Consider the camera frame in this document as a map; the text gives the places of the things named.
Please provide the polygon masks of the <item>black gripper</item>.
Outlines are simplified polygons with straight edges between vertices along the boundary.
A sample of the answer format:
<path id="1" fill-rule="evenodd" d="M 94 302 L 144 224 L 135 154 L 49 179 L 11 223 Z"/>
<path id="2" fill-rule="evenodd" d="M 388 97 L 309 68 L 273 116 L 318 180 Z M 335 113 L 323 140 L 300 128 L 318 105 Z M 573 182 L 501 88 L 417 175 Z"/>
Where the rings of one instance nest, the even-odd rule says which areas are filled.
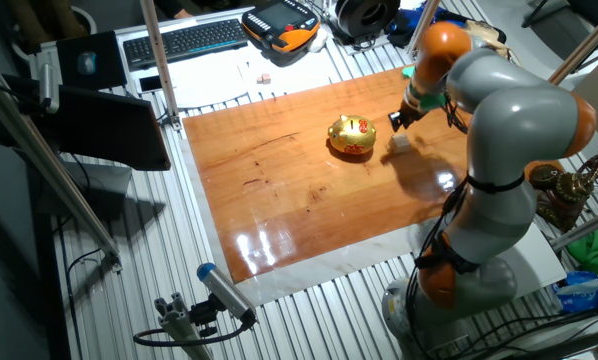
<path id="1" fill-rule="evenodd" d="M 419 99 L 404 97 L 399 111 L 390 113 L 388 118 L 394 132 L 397 132 L 402 126 L 407 128 L 407 131 L 411 131 L 421 126 L 420 119 L 426 114 L 427 111 L 421 108 Z"/>

